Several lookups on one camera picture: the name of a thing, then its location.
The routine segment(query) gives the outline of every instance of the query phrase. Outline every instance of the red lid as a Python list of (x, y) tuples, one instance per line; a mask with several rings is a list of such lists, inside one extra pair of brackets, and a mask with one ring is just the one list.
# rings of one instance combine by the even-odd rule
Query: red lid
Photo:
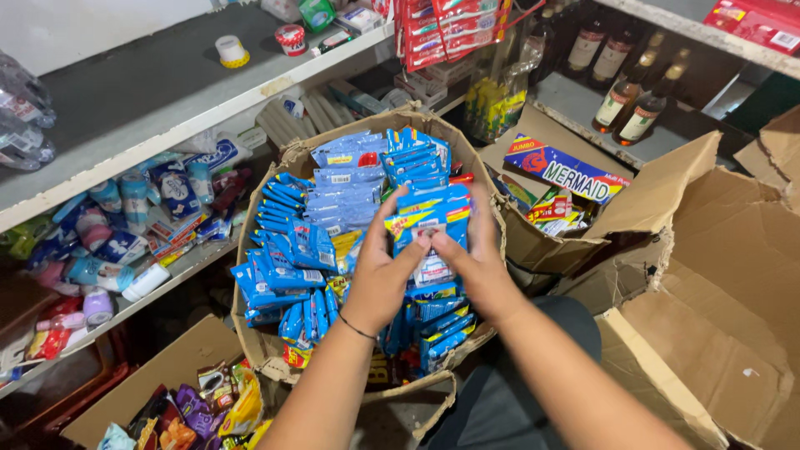
[(306, 31), (300, 25), (284, 25), (275, 31), (275, 39), (282, 46), (292, 46), (302, 42), (306, 36)]

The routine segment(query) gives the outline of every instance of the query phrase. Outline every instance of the human hand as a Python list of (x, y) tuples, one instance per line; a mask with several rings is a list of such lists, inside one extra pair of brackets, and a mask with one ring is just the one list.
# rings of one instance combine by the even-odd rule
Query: human hand
[(399, 187), (372, 219), (358, 253), (350, 294), (342, 309), (342, 316), (348, 323), (369, 335), (377, 335), (397, 315), (406, 292), (406, 281), (430, 250), (430, 238), (423, 236), (408, 244), (394, 259), (386, 251), (387, 231), (383, 221), (397, 209), (397, 197), (406, 194), (408, 188)]
[(431, 244), (462, 277), (464, 290), (473, 306), (484, 319), (497, 327), (526, 299), (508, 275), (495, 245), (494, 222), (486, 189), (474, 186), (470, 194), (472, 211), (467, 232), (470, 253), (447, 233), (436, 233)]

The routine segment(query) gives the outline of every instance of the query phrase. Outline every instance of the black bracelet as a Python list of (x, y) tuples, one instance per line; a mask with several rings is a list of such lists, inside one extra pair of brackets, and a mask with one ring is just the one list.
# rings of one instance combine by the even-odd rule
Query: black bracelet
[(344, 316), (344, 315), (342, 315), (342, 313), (341, 313), (341, 312), (339, 312), (339, 319), (341, 319), (341, 320), (342, 320), (342, 322), (344, 322), (344, 323), (345, 323), (345, 325), (347, 325), (348, 327), (350, 327), (350, 328), (353, 328), (353, 331), (357, 332), (359, 335), (362, 335), (362, 336), (364, 336), (364, 337), (366, 337), (367, 339), (370, 339), (370, 340), (378, 340), (378, 338), (377, 338), (377, 337), (375, 337), (375, 336), (370, 336), (370, 335), (366, 334), (364, 331), (361, 331), (361, 330), (359, 330), (358, 328), (354, 327), (353, 325), (350, 325), (350, 322), (348, 322), (348, 321), (345, 319), (345, 316)]

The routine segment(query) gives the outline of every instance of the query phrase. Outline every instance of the gray pants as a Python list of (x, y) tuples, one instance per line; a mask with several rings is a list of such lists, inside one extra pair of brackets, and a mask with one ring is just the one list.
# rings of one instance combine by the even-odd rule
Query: gray pants
[[(594, 360), (600, 361), (600, 331), (577, 300), (546, 295), (531, 300)], [(422, 442), (428, 450), (566, 448), (530, 394), (499, 339), (480, 350), (484, 363), (464, 383), (455, 405)]]

